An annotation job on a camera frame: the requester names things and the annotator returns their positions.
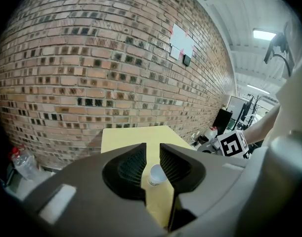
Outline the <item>whiteboard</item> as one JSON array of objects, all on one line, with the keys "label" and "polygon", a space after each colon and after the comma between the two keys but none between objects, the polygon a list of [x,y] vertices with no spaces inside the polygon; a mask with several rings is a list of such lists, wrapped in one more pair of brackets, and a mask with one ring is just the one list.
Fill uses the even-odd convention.
[{"label": "whiteboard", "polygon": [[232,119],[236,120],[238,118],[243,105],[246,103],[247,103],[247,101],[245,101],[243,99],[231,96],[226,110],[228,112],[232,113],[232,116],[231,116]]}]

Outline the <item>person's beige clothing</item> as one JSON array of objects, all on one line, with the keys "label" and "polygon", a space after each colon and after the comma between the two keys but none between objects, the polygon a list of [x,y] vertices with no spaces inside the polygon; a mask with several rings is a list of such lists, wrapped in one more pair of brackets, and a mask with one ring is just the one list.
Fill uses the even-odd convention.
[{"label": "person's beige clothing", "polygon": [[291,77],[276,93],[280,110],[273,127],[274,137],[302,131],[302,25],[291,20],[286,24],[284,34],[294,65],[291,66]]}]

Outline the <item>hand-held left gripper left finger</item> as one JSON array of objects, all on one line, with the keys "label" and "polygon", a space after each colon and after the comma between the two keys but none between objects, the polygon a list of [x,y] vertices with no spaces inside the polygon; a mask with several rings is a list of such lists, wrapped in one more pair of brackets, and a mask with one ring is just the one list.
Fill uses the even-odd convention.
[{"label": "hand-held left gripper left finger", "polygon": [[24,207],[53,237],[164,237],[141,187],[146,144],[77,160],[38,185]]}]

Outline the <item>clear plastic bottle red cap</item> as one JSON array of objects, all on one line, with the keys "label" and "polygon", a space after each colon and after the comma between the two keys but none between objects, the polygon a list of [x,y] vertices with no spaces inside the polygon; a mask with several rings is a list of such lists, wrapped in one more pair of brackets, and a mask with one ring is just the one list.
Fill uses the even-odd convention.
[{"label": "clear plastic bottle red cap", "polygon": [[40,170],[36,159],[24,145],[14,146],[8,154],[9,159],[13,162],[16,171],[26,180],[36,180]]}]

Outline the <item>black coat rack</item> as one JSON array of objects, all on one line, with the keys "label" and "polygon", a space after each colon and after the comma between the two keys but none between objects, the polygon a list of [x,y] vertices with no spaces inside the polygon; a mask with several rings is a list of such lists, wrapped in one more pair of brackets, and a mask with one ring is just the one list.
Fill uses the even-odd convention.
[{"label": "black coat rack", "polygon": [[253,107],[253,114],[255,114],[259,108],[258,101],[261,99],[261,95],[258,95],[256,98],[254,98],[254,107]]}]

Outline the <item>square ceiling light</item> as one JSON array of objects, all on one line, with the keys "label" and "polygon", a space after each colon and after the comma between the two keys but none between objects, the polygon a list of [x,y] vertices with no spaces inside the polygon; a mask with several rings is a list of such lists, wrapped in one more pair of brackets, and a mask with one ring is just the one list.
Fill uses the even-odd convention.
[{"label": "square ceiling light", "polygon": [[277,35],[276,32],[269,32],[260,29],[253,29],[253,37],[259,40],[271,41]]}]

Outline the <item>white paper cup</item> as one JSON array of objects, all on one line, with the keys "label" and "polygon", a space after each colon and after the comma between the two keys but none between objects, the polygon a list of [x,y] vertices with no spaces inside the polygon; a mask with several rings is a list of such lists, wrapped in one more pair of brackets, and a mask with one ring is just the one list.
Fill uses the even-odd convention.
[{"label": "white paper cup", "polygon": [[167,180],[167,177],[159,164],[153,165],[150,169],[148,182],[152,186],[162,184]]}]

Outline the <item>black monitor on stand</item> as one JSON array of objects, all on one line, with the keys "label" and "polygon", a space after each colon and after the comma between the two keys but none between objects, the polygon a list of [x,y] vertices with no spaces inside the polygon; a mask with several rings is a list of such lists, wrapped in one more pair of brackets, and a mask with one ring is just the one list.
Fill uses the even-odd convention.
[{"label": "black monitor on stand", "polygon": [[243,104],[241,114],[238,118],[239,128],[241,130],[247,129],[251,126],[254,119],[255,105],[253,103],[254,98],[251,97],[245,104]]}]

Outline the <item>clear water jug red label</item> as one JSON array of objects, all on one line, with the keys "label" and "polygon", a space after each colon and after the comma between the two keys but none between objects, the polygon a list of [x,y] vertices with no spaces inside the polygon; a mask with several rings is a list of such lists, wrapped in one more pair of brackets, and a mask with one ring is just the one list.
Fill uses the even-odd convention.
[{"label": "clear water jug red label", "polygon": [[211,126],[210,128],[208,128],[205,131],[204,136],[208,139],[208,141],[214,139],[217,136],[217,127]]}]

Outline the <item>long ceiling light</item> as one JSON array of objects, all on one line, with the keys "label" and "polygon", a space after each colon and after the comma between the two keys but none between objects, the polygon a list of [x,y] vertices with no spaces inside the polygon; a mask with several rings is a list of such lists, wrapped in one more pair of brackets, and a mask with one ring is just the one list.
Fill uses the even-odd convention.
[{"label": "long ceiling light", "polygon": [[247,87],[249,87],[249,88],[252,88],[252,89],[254,89],[254,90],[258,90],[258,91],[260,91],[260,92],[262,92],[262,93],[264,93],[264,94],[270,94],[270,92],[268,92],[268,91],[266,91],[266,90],[263,90],[263,89],[260,89],[260,88],[258,88],[258,87],[255,87],[255,86],[252,86],[252,85],[249,85],[249,84],[247,84]]}]

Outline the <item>white paper poster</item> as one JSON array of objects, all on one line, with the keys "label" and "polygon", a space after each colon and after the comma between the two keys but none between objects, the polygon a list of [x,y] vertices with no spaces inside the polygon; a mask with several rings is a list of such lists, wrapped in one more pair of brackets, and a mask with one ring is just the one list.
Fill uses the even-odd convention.
[{"label": "white paper poster", "polygon": [[191,37],[185,38],[185,31],[177,24],[174,24],[172,29],[173,35],[170,37],[170,44],[179,50],[184,49],[184,54],[192,57],[191,46],[195,44],[195,41]]}]

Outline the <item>person's right forearm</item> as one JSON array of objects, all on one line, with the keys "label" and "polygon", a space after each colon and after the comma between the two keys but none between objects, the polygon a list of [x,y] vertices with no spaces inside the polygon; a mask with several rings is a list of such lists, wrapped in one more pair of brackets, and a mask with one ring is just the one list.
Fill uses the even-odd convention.
[{"label": "person's right forearm", "polygon": [[243,131],[243,135],[248,145],[257,143],[265,139],[269,131],[273,128],[279,114],[280,104],[274,106],[265,116]]}]

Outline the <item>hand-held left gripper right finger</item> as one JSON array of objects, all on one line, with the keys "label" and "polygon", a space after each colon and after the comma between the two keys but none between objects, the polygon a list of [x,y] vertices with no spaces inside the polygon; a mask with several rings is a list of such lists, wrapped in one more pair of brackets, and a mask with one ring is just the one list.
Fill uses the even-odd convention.
[{"label": "hand-held left gripper right finger", "polygon": [[256,162],[160,144],[160,165],[173,186],[169,237],[235,237],[256,183]]}]

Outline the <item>tall black cabinet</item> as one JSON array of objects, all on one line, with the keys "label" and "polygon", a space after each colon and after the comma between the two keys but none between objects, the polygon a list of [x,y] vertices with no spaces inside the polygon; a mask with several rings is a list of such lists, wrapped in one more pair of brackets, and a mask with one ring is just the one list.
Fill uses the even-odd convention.
[{"label": "tall black cabinet", "polygon": [[224,133],[228,123],[230,122],[231,117],[232,117],[232,112],[228,112],[223,109],[219,110],[213,122],[213,126],[217,128],[217,135],[221,135]]}]

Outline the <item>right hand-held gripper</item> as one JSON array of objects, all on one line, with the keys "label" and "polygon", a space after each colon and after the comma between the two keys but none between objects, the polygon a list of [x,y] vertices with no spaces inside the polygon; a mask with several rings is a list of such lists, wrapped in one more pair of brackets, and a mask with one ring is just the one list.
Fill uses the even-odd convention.
[{"label": "right hand-held gripper", "polygon": [[225,157],[247,158],[249,147],[243,131],[233,130],[202,144],[197,151]]}]

